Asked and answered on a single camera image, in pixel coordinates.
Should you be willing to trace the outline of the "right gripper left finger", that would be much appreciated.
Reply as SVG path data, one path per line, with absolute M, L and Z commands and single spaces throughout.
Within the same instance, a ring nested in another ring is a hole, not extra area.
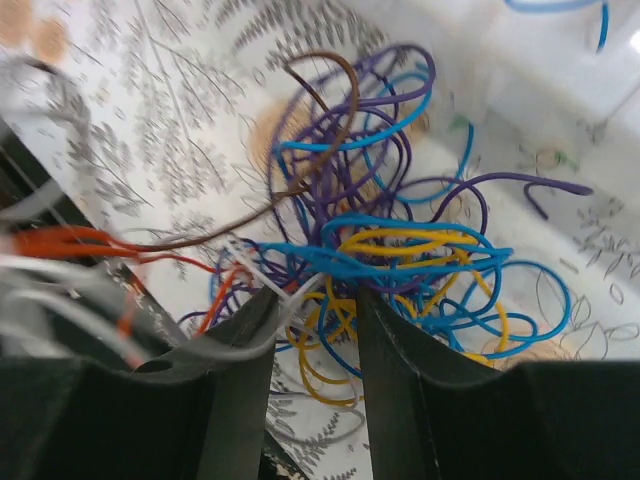
M 174 349 L 133 372 L 73 359 L 1 364 L 5 479 L 254 479 L 274 353 Z

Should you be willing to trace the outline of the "white compartment tray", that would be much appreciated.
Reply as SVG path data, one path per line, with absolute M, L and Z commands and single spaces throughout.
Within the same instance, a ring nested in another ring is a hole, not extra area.
M 394 40 L 432 51 L 458 108 L 502 116 L 567 153 L 605 192 L 639 202 L 635 1 L 356 1 Z

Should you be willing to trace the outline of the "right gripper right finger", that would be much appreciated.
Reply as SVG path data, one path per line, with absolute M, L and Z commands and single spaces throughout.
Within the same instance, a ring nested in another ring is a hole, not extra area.
M 377 479 L 635 479 L 635 361 L 476 363 L 356 296 Z

